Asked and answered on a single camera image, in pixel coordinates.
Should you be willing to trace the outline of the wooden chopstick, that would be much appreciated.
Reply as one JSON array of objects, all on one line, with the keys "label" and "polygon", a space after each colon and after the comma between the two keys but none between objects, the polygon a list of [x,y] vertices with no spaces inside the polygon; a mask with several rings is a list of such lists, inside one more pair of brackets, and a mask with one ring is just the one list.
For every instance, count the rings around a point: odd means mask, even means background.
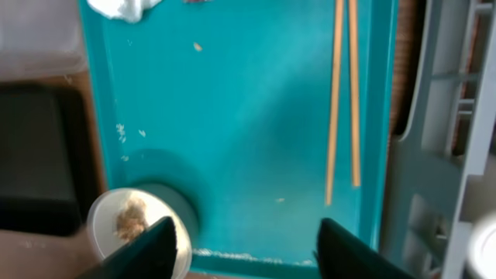
[{"label": "wooden chopstick", "polygon": [[361,186],[360,163],[360,77],[357,32],[357,0],[348,1],[349,47],[350,47],[350,104],[351,104],[351,146],[352,182]]},{"label": "wooden chopstick", "polygon": [[335,0],[334,39],[332,49],[332,83],[330,98],[329,136],[327,151],[327,168],[325,181],[325,205],[332,203],[332,190],[336,165],[336,148],[339,118],[339,83],[341,70],[342,39],[343,39],[343,10],[344,1]]}]

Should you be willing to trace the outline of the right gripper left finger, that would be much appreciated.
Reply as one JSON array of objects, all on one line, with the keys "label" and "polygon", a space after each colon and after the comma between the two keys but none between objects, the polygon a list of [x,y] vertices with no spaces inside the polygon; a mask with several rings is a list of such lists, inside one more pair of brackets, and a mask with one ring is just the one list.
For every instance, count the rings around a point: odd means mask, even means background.
[{"label": "right gripper left finger", "polygon": [[171,279],[177,257],[174,221],[163,217],[80,279]]}]

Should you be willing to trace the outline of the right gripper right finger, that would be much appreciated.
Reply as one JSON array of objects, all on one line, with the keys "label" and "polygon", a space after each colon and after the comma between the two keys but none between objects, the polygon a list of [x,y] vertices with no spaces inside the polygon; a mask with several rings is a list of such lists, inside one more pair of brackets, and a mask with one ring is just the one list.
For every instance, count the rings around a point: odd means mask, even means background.
[{"label": "right gripper right finger", "polygon": [[332,219],[321,220],[315,257],[325,279],[413,278]]}]

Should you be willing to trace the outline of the white plastic cup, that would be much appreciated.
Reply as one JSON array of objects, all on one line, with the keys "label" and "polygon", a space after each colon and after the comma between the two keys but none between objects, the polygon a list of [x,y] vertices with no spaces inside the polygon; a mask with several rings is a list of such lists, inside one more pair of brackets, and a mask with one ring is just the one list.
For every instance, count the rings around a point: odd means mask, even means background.
[{"label": "white plastic cup", "polygon": [[495,279],[495,213],[479,219],[470,235],[467,267],[476,279]]}]

